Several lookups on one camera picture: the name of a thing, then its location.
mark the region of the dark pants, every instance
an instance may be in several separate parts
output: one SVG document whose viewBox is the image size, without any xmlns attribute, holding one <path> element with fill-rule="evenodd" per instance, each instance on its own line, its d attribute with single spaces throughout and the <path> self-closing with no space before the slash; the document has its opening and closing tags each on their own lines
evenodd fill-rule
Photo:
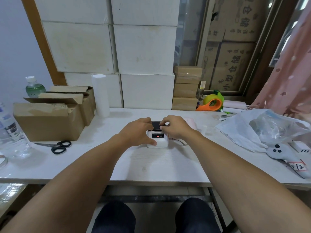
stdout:
<svg viewBox="0 0 311 233">
<path fill-rule="evenodd" d="M 110 202 L 98 214 L 92 233 L 134 233 L 135 223 L 135 216 L 126 204 Z M 220 233 L 212 209 L 197 198 L 183 202 L 175 223 L 176 233 Z"/>
</svg>

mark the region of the scissors blade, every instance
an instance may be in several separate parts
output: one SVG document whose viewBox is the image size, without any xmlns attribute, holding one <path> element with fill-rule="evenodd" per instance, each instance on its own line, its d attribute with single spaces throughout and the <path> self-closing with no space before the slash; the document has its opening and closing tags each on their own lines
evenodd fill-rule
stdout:
<svg viewBox="0 0 311 233">
<path fill-rule="evenodd" d="M 47 146 L 47 147 L 54 147 L 54 144 L 44 144 L 44 143 L 35 143 L 36 145 L 42 145 L 42 146 Z"/>
</svg>

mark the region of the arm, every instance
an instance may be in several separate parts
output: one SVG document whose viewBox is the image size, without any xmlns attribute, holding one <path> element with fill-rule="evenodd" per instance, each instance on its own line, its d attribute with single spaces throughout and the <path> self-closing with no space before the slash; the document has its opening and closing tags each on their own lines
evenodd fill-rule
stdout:
<svg viewBox="0 0 311 233">
<path fill-rule="evenodd" d="M 160 128 L 189 144 L 241 232 L 310 232 L 311 210 L 282 184 L 205 138 L 179 116 Z"/>
<path fill-rule="evenodd" d="M 120 156 L 130 147 L 156 145 L 146 135 L 150 118 L 127 124 L 53 178 L 6 225 L 2 233 L 85 233 Z"/>
</svg>

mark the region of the black scissors handle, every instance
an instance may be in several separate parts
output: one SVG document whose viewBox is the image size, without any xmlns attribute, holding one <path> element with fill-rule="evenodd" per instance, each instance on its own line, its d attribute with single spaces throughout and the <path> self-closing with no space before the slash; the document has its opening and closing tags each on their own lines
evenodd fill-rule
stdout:
<svg viewBox="0 0 311 233">
<path fill-rule="evenodd" d="M 69 140 L 64 140 L 64 141 L 57 142 L 56 144 L 59 145 L 59 146 L 64 146 L 64 147 L 67 148 L 67 147 L 71 146 L 71 141 L 69 141 Z"/>
<path fill-rule="evenodd" d="M 51 150 L 53 154 L 61 154 L 66 151 L 66 147 L 62 145 L 58 145 L 58 146 L 53 146 Z"/>
</svg>

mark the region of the stack of small cardboard boxes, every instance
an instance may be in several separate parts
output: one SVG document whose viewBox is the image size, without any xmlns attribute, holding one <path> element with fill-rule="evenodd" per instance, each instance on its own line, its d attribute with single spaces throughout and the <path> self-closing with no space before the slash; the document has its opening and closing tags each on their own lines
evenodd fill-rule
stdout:
<svg viewBox="0 0 311 233">
<path fill-rule="evenodd" d="M 57 86 L 30 103 L 14 103 L 13 115 L 29 141 L 77 140 L 96 108 L 88 86 Z"/>
<path fill-rule="evenodd" d="M 196 91 L 200 83 L 202 68 L 174 66 L 175 85 L 172 110 L 196 110 Z"/>
<path fill-rule="evenodd" d="M 270 0 L 215 0 L 204 57 L 205 90 L 239 91 Z"/>
</svg>

